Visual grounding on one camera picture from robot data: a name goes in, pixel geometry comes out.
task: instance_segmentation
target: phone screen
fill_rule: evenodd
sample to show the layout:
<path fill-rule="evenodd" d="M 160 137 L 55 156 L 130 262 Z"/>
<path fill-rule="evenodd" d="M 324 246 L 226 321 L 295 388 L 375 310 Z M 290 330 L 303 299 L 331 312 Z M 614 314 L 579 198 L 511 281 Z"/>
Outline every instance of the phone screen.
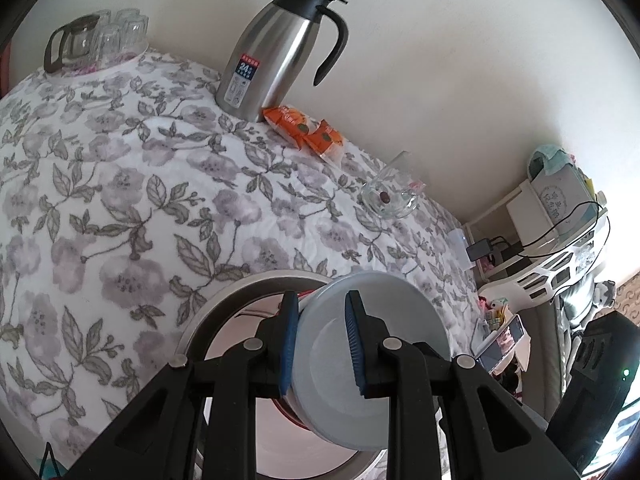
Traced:
<path fill-rule="evenodd" d="M 524 336 L 522 320 L 516 314 L 510 319 L 507 328 L 500 332 L 498 337 L 493 341 L 480 355 L 478 362 L 482 368 L 491 372 L 497 367 L 502 359 L 507 355 L 516 343 Z"/>

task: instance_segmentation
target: brown pitcher handle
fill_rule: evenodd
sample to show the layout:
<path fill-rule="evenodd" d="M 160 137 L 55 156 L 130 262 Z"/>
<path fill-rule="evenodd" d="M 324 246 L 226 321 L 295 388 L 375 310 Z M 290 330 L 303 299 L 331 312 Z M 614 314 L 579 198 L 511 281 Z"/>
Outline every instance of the brown pitcher handle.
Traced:
<path fill-rule="evenodd" d="M 63 31 L 63 33 L 62 33 L 62 39 L 60 40 L 60 46 L 58 47 L 58 58 L 55 61 L 52 61 L 51 60 L 51 44 L 53 43 L 53 38 L 55 38 L 56 34 L 59 33 L 61 30 Z M 43 63 L 44 71 L 47 74 L 53 74 L 62 70 L 62 66 L 63 66 L 62 51 L 64 50 L 65 41 L 66 41 L 66 38 L 68 38 L 68 35 L 69 35 L 69 26 L 67 23 L 66 25 L 63 25 L 58 30 L 56 30 L 49 38 L 49 43 L 47 43 L 47 47 L 44 49 L 44 63 Z"/>

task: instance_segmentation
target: white storage shelf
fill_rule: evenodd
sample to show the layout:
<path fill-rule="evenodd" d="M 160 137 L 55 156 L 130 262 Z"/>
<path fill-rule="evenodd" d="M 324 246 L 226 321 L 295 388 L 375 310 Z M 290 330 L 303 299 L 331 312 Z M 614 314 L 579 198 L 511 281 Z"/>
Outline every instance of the white storage shelf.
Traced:
<path fill-rule="evenodd" d="M 513 246 L 526 246 L 506 261 L 502 260 L 504 246 L 494 245 L 496 266 L 484 272 L 477 264 L 476 280 L 480 287 L 478 294 L 492 301 L 507 298 L 512 312 L 537 306 L 551 300 L 556 292 L 577 282 L 591 267 L 592 260 L 604 245 L 607 230 L 606 199 L 598 193 L 598 202 L 603 206 L 596 218 L 559 241 L 558 233 L 551 230 L 553 222 L 547 215 L 535 190 L 528 180 L 520 184 L 500 202 L 464 225 L 470 244 L 483 238 L 504 237 Z"/>

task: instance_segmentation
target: smartphone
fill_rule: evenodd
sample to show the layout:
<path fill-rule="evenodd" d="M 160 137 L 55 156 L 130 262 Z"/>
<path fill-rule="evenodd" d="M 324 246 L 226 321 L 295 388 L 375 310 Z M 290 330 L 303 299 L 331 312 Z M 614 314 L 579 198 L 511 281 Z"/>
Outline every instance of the smartphone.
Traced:
<path fill-rule="evenodd" d="M 480 352 L 476 361 L 487 372 L 493 372 L 504 360 L 516 343 L 524 336 L 524 327 L 520 316 L 516 314 L 502 325 L 494 336 L 494 340 Z"/>

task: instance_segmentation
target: white wall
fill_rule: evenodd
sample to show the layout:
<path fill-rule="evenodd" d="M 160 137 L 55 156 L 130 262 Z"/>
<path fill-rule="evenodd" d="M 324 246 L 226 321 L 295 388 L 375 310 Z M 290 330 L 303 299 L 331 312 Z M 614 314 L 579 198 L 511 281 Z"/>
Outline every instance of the white wall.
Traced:
<path fill-rule="evenodd" d="M 270 0 L 40 0 L 14 39 L 12 76 L 42 63 L 50 32 L 101 7 L 150 16 L 154 46 L 223 68 Z M 640 268 L 640 61 L 600 0 L 349 0 L 350 40 L 326 22 L 287 101 L 385 160 L 412 150 L 431 195 L 461 219 L 524 179 L 531 150 L 557 142 L 609 199 L 607 275 Z"/>

